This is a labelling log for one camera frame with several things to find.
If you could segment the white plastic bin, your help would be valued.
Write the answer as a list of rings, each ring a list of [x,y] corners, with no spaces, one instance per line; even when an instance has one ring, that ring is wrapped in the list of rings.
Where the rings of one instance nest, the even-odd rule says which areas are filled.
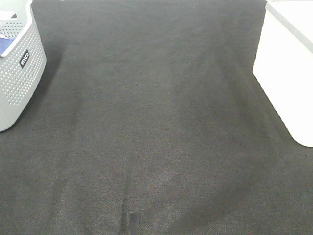
[[[313,145],[313,2],[269,0],[253,74],[292,138]]]

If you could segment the black table mat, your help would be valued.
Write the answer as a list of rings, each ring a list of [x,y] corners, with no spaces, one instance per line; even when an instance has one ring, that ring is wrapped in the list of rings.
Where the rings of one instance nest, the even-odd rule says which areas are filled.
[[[0,135],[3,235],[310,235],[313,150],[252,67],[263,0],[36,0],[45,72]]]

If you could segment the blue cloth in basket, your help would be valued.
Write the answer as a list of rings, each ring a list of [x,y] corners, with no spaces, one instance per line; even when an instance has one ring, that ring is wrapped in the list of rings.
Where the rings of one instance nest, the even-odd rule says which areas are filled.
[[[7,48],[13,43],[13,39],[4,37],[3,35],[0,36],[0,53],[3,54]]]

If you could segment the grey perforated laundry basket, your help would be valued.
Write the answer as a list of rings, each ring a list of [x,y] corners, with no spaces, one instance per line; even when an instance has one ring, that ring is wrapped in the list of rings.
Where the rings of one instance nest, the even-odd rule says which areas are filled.
[[[0,130],[18,120],[43,75],[46,54],[30,0],[0,2],[0,35],[13,39],[0,54]]]

